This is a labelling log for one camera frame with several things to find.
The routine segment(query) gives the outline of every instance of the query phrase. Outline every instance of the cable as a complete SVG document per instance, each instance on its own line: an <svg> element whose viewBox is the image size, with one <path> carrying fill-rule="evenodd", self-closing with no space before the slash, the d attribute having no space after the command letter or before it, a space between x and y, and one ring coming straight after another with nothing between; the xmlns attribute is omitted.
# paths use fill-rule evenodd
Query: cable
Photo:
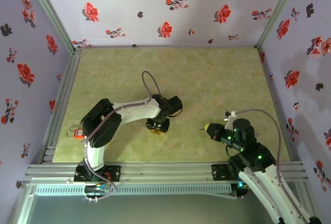
<svg viewBox="0 0 331 224"><path fill-rule="evenodd" d="M225 146L225 152L227 153L227 156L229 158L232 158L232 156L229 155L228 147L229 147L228 145Z"/></svg>
<svg viewBox="0 0 331 224"><path fill-rule="evenodd" d="M295 205L295 203L294 203L293 199L291 198L290 194L285 189L285 186L283 185L283 182L281 181L281 178L280 178L280 167L279 167L279 163L280 163L280 149L281 149L281 133L280 133L280 128L279 128L279 126L277 124L277 121L272 117L271 114L269 114L268 112L266 112L266 111L264 111L262 109L247 109L247 110L236 112L236 115L247 113L247 112L251 112L251 111L258 111L258 112L262 112L262 113L268 115L273 120L274 124L276 125L277 132L278 132L278 152L277 152L277 161L276 161L276 171L277 171L278 183L281 186L282 190L284 191L285 195L290 200L290 202L293 205L293 207L295 208L295 210L297 211L297 213L300 216L302 216L304 223L305 224L308 224L308 222L306 221L305 217L301 213L300 209Z"/></svg>
<svg viewBox="0 0 331 224"><path fill-rule="evenodd" d="M111 193L109 193L108 195L105 195L105 196L101 196L101 197L97 197L97 198L95 197L95 198L93 199L93 198L88 198L88 197L85 195L85 197L86 197L87 199L89 199L90 201L98 201L98 200L104 199L104 198L106 198L106 197L109 197L109 196L111 196L111 195L113 195L113 194L116 193L117 188L116 188L116 185L115 185L111 180L109 180L109 179L107 179L107 178L105 178L105 177L99 175L98 173L96 173L96 172L93 170L93 168L91 167L91 165L90 165L89 162L88 162L88 157L87 157L87 146L88 146L88 144L87 144L87 143L88 143L88 141L90 140L90 138L93 137L93 135L94 135L94 134L100 129L100 127L106 122L106 120L107 120L112 114L116 113L118 110L120 110L120 109L124 109L124 108L128 108L128 107L135 107L135 106L145 105L145 104L149 103L149 102L152 100L152 92L151 92L151 90L148 88L148 86L147 86L147 84L146 84L146 82L145 82L145 78L144 78L145 73L147 73L147 74L152 78L152 80L154 81L154 83L155 83L155 85L156 85L156 88L157 88L158 93L161 95L160 88L159 88L159 86L158 86L158 84L157 84L155 78L152 76L152 74L150 74L150 73L149 73L148 71L146 71L146 70L143 71L143 72L141 73L141 79L142 79L142 82L143 82L145 88L146 88L147 91L148 91L148 94L149 94L149 98L148 98L148 100L147 100L147 101L143 101L143 102L138 102L138 103L127 104L127 105L124 105L124 106L121 106L121 107L118 107L118 108L114 109L114 110L111 111L109 114L107 114L107 115L105 116L105 118L100 122L100 124L96 127L96 129L94 129L94 130L93 130L93 131L87 136L87 138L84 139L84 140L81 142L81 144L84 144L84 145L85 145L85 163L86 163L88 169L89 169L89 170L90 170L95 176L97 176L98 178L100 178L100 179L102 179L102 180L108 182L111 186L114 187L114 191L111 192Z"/></svg>
<svg viewBox="0 0 331 224"><path fill-rule="evenodd" d="M175 114L175 115L168 115L169 118L173 118L173 117L176 117L176 116L179 116L183 111L183 108L180 109L180 112L178 114Z"/></svg>
<svg viewBox="0 0 331 224"><path fill-rule="evenodd" d="M237 197L233 197L230 194L229 195L223 195L223 194L218 194L218 193L204 193L204 195L213 196L213 197L223 197L223 198L232 199L232 200L237 199Z"/></svg>
<svg viewBox="0 0 331 224"><path fill-rule="evenodd" d="M161 95L160 88L159 88L159 86L158 86L158 84L157 84L155 78L152 76L152 74L150 74L147 70L143 71L143 72L141 73L141 79L142 79L142 81L143 81L143 84L144 84L145 88L147 89L147 91L148 91L148 93L149 93L149 98L148 98L148 100L147 100L146 102L143 101L143 102L131 103L131 104L123 105L123 106L121 106L121 107L118 107L118 108L114 109L113 111L111 111L109 114L107 114L107 115L104 117L104 119L100 122L100 124L96 127L96 129L94 129L94 130L93 130L93 131L87 136L87 138L84 139L84 140L81 142L81 144L86 144L86 143L87 143L87 142L93 137L93 135L96 134L96 132L101 128L101 126L102 126L102 125L108 120L108 118L109 118L112 114L116 113L118 110L125 109L125 108L128 108L128 107L136 107L136 106L145 105L145 104L149 103L149 102L152 100L152 93L151 93L150 89L148 88L148 86L147 86L147 84L146 84L146 82L145 82L145 78L144 78L144 74L145 74L145 73L147 73L147 74L152 78L152 80L154 81L154 83L155 83L155 85L156 85L157 91L158 91L159 94Z"/></svg>

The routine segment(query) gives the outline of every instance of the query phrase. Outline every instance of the small yellow item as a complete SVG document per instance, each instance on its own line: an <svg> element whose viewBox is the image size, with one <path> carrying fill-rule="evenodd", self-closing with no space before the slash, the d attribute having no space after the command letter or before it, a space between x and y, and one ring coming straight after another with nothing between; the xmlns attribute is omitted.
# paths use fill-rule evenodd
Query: small yellow item
<svg viewBox="0 0 331 224"><path fill-rule="evenodd" d="M205 130L206 131L207 131L208 127L209 127L209 123L205 125Z"/></svg>
<svg viewBox="0 0 331 224"><path fill-rule="evenodd" d="M161 134L161 130L158 129L152 129L151 133L155 134L155 135L160 135Z"/></svg>

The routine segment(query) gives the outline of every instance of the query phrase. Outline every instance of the robotic arm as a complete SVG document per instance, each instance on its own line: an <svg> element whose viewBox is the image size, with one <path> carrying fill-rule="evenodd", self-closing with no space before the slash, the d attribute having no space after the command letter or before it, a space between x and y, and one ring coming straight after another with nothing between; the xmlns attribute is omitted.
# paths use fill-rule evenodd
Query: robotic arm
<svg viewBox="0 0 331 224"><path fill-rule="evenodd" d="M168 100L157 94L152 95L149 102L148 100L149 98L130 103L111 103L108 99L102 99L82 119L83 132L89 136L110 112L118 109L109 116L87 144L89 165L94 171L102 170L104 167L105 146L112 140L120 125L147 119L146 128L155 134L160 134L168 131L170 125L168 117L174 117L172 114L183 108L182 101L177 96Z"/></svg>
<svg viewBox="0 0 331 224"><path fill-rule="evenodd" d="M321 224L300 205L276 167L270 151L257 140L254 129L246 119L236 119L227 112L228 123L207 124L210 138L234 148L239 153L230 157L229 172L241 178L259 198L276 224Z"/></svg>

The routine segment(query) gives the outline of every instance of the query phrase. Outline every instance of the black bracket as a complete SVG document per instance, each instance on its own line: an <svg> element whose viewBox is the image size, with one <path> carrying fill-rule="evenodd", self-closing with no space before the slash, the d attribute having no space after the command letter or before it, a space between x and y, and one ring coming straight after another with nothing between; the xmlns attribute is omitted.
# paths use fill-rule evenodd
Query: black bracket
<svg viewBox="0 0 331 224"><path fill-rule="evenodd" d="M100 170L97 170L96 173L109 179L112 182L119 182L121 176L121 167L120 166L107 166L105 165ZM97 176L87 170L85 165L78 165L73 178L74 182L104 182Z"/></svg>
<svg viewBox="0 0 331 224"><path fill-rule="evenodd" d="M214 181L233 181L238 180L234 178L229 172L228 164L212 165L212 175Z"/></svg>

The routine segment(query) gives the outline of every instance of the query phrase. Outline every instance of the beige floor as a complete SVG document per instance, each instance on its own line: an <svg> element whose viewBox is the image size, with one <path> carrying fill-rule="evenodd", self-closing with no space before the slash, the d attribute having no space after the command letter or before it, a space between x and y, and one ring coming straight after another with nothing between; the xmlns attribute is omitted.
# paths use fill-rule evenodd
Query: beige floor
<svg viewBox="0 0 331 224"><path fill-rule="evenodd" d="M209 139L201 127L223 123L226 110L261 108L276 117L256 49L88 49L80 60L54 162L82 160L84 147L66 133L100 99L131 102L148 96L143 70L154 75L164 97L179 96L183 112L160 136L145 128L146 120L120 126L107 145L106 161L227 161L224 145ZM152 80L147 83L156 93ZM251 121L258 141L276 156L272 121L263 113L241 117ZM284 142L281 160L289 160Z"/></svg>

